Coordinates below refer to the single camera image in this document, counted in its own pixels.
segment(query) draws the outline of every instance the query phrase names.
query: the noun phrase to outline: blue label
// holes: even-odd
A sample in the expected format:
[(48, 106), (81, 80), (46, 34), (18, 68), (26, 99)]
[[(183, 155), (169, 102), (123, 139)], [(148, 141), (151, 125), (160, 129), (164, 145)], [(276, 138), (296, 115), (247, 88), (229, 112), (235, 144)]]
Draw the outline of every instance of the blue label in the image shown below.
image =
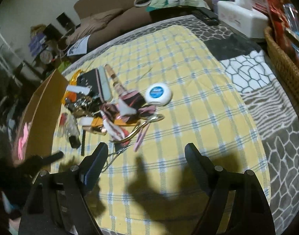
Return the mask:
[(163, 94), (163, 88), (161, 86), (155, 86), (149, 91), (149, 95), (152, 98), (159, 98)]

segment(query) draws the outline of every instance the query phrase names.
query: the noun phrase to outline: wicker basket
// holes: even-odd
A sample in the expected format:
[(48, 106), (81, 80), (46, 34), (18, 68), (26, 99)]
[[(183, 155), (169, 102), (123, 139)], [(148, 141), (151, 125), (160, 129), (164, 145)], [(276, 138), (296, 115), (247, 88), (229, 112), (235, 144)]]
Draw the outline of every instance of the wicker basket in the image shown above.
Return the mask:
[(271, 27), (267, 27), (264, 33), (271, 62), (299, 104), (299, 69), (288, 55), (275, 43), (272, 37)]

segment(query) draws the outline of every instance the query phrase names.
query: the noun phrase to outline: white wall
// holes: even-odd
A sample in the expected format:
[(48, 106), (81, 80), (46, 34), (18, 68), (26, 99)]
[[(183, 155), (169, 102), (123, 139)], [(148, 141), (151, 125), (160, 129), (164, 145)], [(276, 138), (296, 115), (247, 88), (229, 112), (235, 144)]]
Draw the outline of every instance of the white wall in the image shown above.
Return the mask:
[(73, 9), (78, 0), (3, 0), (0, 4), (0, 31), (17, 54), (31, 63), (28, 44), (30, 27), (52, 23), (64, 33), (56, 18), (63, 12), (77, 25), (80, 19)]

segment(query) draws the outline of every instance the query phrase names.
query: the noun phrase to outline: plaid tablecloth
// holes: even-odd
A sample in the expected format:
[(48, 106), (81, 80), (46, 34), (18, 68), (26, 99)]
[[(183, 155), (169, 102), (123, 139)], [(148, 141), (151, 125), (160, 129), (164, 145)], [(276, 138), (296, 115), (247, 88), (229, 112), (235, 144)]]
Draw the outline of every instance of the plaid tablecloth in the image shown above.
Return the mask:
[[(269, 200), (266, 155), (252, 117), (219, 62), (191, 31), (182, 26), (162, 29), (113, 46), (81, 68), (106, 63), (126, 88), (144, 93), (150, 84), (164, 82), (173, 97), (158, 108), (165, 119), (150, 125), (139, 152), (128, 149), (101, 174), (99, 197), (104, 211), (96, 217), (100, 227), (123, 234), (164, 234), (166, 230), (189, 234), (207, 202), (184, 158), (189, 142), (215, 165), (235, 172), (255, 171)], [(109, 136), (88, 134), (86, 155), (101, 141), (109, 143)], [(75, 163), (83, 159), (80, 149), (71, 149), (55, 133), (52, 151), (58, 150), (65, 153), (63, 163), (73, 157)], [(59, 164), (51, 168), (57, 172)], [(223, 226), (230, 210), (228, 204)]]

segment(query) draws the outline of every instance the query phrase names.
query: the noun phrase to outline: cardboard box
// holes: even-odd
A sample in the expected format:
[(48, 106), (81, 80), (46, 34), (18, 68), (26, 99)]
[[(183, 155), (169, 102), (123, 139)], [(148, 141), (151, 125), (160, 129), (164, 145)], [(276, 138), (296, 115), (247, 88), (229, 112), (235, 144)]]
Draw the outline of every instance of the cardboard box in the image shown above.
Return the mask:
[(25, 123), (32, 123), (25, 151), (25, 159), (32, 155), (51, 155), (53, 136), (61, 110), (68, 81), (55, 70), (34, 92), (20, 120), (13, 148), (15, 165), (22, 161), (18, 158), (18, 141), (23, 136)]

